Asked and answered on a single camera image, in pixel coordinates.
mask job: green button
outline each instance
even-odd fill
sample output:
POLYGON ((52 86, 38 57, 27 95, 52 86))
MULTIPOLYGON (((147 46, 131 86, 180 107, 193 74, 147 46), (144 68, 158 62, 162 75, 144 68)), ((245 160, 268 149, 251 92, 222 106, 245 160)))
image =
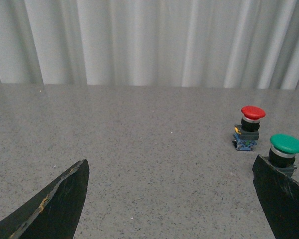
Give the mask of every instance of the green button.
POLYGON ((279 151, 296 154, 299 153, 299 140, 286 134, 275 134, 271 136, 270 142, 279 151))

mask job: red mushroom cap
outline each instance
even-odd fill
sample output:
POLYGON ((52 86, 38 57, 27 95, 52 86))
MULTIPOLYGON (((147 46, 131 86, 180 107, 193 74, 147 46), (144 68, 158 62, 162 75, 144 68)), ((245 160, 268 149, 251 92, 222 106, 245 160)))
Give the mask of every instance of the red mushroom cap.
POLYGON ((241 108, 241 112, 244 114, 244 116, 251 120, 259 120, 260 118, 263 118, 266 116, 266 112, 256 106, 244 106, 241 108))

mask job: speckled granite surface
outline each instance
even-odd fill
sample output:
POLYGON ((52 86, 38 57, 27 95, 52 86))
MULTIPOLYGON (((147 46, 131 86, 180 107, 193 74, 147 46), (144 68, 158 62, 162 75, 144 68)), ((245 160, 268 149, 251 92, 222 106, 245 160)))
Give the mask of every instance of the speckled granite surface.
POLYGON ((88 159, 76 239, 273 239, 251 168, 275 133, 299 138, 299 91, 0 85, 0 220, 88 159), (245 105, 255 152, 231 143, 245 105))

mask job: mushroom push button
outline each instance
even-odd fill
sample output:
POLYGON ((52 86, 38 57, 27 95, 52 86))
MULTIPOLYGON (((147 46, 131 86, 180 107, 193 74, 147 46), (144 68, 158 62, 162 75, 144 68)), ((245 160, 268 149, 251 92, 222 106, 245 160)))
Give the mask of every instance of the mushroom push button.
POLYGON ((239 151, 254 151, 259 139, 260 119, 266 116, 263 109, 256 106, 242 107, 241 124, 235 125, 233 144, 239 151))
POLYGON ((286 134, 275 134, 270 138, 272 144, 268 161, 279 171, 292 176, 297 168, 295 156, 299 153, 299 140, 286 134))

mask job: background curtain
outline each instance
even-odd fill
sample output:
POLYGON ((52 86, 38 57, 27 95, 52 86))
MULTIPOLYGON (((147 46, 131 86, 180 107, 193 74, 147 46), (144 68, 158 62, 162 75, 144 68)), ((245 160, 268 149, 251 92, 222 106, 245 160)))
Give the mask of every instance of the background curtain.
POLYGON ((299 89, 299 0, 0 0, 0 82, 299 89))

